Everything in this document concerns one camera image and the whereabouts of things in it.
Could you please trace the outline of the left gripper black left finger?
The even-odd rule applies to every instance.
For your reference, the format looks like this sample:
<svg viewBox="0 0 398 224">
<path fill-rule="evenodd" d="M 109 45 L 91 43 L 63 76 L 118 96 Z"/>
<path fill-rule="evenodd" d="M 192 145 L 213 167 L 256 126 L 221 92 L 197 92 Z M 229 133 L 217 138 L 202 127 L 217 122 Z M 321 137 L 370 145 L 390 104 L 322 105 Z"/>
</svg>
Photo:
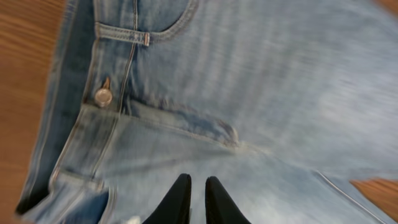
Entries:
<svg viewBox="0 0 398 224">
<path fill-rule="evenodd" d="M 180 174 L 143 224 L 189 224 L 191 192 L 191 176 Z"/>
</svg>

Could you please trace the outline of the light blue denim jeans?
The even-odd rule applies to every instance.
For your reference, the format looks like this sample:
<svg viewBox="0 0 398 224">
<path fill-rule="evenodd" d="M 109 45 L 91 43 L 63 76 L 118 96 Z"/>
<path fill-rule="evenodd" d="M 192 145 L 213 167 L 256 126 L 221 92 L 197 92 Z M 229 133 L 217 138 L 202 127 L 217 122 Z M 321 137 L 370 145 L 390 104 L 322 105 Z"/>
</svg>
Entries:
<svg viewBox="0 0 398 224">
<path fill-rule="evenodd" d="M 217 177 L 251 223 L 392 223 L 397 18 L 373 1 L 67 1 L 17 215 L 145 222 Z"/>
</svg>

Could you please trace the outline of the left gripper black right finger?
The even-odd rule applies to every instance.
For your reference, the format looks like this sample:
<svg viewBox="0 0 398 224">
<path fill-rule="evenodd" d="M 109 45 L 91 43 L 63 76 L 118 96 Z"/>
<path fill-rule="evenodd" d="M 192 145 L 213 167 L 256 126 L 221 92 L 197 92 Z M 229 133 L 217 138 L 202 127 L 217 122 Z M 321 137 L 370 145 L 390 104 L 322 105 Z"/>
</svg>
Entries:
<svg viewBox="0 0 398 224">
<path fill-rule="evenodd" d="M 205 208 L 207 224 L 250 224 L 215 176 L 206 180 Z"/>
</svg>

